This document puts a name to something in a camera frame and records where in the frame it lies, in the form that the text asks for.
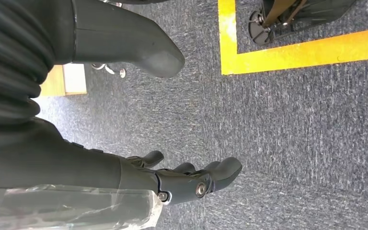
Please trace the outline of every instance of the bolt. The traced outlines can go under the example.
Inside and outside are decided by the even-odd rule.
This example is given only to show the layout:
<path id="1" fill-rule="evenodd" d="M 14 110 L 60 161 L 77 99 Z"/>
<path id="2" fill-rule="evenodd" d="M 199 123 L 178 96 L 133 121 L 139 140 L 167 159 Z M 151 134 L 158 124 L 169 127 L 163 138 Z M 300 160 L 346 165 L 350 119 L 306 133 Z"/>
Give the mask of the bolt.
<path id="1" fill-rule="evenodd" d="M 158 197 L 162 202 L 166 202 L 169 198 L 169 195 L 165 192 L 161 192 L 161 193 L 159 193 Z"/>
<path id="2" fill-rule="evenodd" d="M 195 192 L 196 192 L 197 197 L 201 198 L 205 195 L 206 191 L 207 191 L 207 186 L 205 185 L 204 182 L 201 182 L 197 185 Z"/>
<path id="3" fill-rule="evenodd" d="M 119 75 L 121 76 L 121 78 L 125 78 L 126 77 L 126 70 L 125 69 L 121 69 L 119 71 Z"/>

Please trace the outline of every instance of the plastic wrap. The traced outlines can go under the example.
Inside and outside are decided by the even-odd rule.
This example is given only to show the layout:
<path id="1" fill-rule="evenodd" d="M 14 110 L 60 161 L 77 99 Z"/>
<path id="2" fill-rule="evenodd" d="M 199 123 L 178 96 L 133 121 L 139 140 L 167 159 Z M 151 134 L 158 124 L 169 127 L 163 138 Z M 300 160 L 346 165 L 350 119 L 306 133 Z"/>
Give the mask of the plastic wrap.
<path id="1" fill-rule="evenodd" d="M 156 226 L 162 207 L 148 190 L 0 189 L 0 230 L 141 230 Z"/>

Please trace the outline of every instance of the yellow tape line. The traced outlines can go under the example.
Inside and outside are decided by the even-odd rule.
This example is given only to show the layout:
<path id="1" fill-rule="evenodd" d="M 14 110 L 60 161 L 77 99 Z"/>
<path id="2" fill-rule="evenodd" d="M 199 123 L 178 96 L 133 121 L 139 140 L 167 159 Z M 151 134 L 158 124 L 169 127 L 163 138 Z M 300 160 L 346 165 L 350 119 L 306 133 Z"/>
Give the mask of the yellow tape line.
<path id="1" fill-rule="evenodd" d="M 368 60 L 368 30 L 238 54 L 235 0 L 218 0 L 223 75 Z"/>

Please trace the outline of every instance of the black prosthetic arm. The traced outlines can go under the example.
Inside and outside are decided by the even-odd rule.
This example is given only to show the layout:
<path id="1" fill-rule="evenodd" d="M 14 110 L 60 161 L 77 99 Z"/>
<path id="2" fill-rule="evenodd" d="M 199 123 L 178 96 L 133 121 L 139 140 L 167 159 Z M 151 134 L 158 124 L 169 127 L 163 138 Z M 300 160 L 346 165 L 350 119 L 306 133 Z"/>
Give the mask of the black prosthetic arm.
<path id="1" fill-rule="evenodd" d="M 108 38 L 100 42 L 108 42 L 110 47 L 113 46 L 111 37 L 119 39 L 117 46 L 120 50 L 112 47 L 108 52 L 104 50 L 105 46 L 91 51 L 78 48 L 84 43 L 79 43 L 75 23 L 86 16 L 88 12 L 84 12 L 86 9 L 82 6 L 89 7 L 90 1 L 92 9 L 96 9 L 91 15 L 92 20 L 98 16 L 97 10 L 104 6 L 104 14 L 110 14 L 107 11 L 110 9 L 115 15 L 124 15 L 124 22 L 115 23 L 114 30 L 110 28 L 111 24 L 101 26 L 99 23 L 96 24 L 98 29 L 86 27 L 82 31 L 101 31 L 99 33 Z M 46 11 L 40 9 L 37 3 L 41 3 Z M 78 12 L 84 12 L 84 15 L 73 18 L 74 11 L 76 15 L 79 15 Z M 69 18 L 77 22 L 70 23 Z M 120 24 L 127 27 L 116 29 Z M 140 35 L 134 25 L 146 27 L 144 34 Z M 94 36 L 91 38 L 92 42 L 98 41 Z M 139 48 L 122 48 L 124 44 L 130 46 L 132 41 L 139 40 L 143 40 L 142 44 L 138 44 Z M 40 94 L 39 84 L 45 81 L 55 63 L 66 63 L 81 57 L 84 57 L 81 61 L 94 62 L 99 61 L 96 58 L 101 58 L 103 54 L 101 61 L 129 57 L 125 60 L 141 63 L 139 65 L 158 72 L 173 65 L 168 61 L 172 59 L 170 55 L 177 57 L 177 63 L 182 63 L 179 61 L 181 53 L 172 50 L 176 50 L 176 46 L 156 24 L 98 0 L 0 0 L 0 189 L 54 184 L 151 190 L 164 204 L 177 204 L 200 199 L 205 194 L 228 186 L 242 169 L 234 158 L 213 162 L 199 171 L 190 163 L 173 170 L 151 170 L 163 160 L 163 155 L 158 151 L 144 158 L 123 158 L 96 149 L 85 149 L 65 141 L 54 125 L 35 117 L 39 106 L 30 98 Z"/>
<path id="2" fill-rule="evenodd" d="M 196 171 L 190 163 L 151 170 L 164 159 L 159 151 L 123 158 L 63 140 L 51 123 L 33 118 L 25 124 L 0 126 L 0 189 L 39 184 L 152 190 L 164 204 L 202 198 L 227 187 L 242 165 L 235 158 Z"/>

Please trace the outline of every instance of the gray carpet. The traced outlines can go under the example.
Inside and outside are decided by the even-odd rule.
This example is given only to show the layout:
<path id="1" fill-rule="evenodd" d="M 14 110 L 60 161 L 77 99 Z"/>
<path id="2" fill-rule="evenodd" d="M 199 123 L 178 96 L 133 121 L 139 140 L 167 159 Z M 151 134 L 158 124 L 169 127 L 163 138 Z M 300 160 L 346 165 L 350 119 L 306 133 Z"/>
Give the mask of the gray carpet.
<path id="1" fill-rule="evenodd" d="M 256 50 L 237 1 L 239 51 Z M 121 79 L 87 66 L 88 94 L 39 99 L 63 136 L 122 156 L 161 150 L 161 167 L 235 156 L 228 189 L 164 209 L 157 230 L 368 229 L 368 61 L 223 77 L 216 0 L 128 6 L 181 48 L 184 70 Z M 368 0 L 342 19 L 273 46 L 368 29 Z"/>

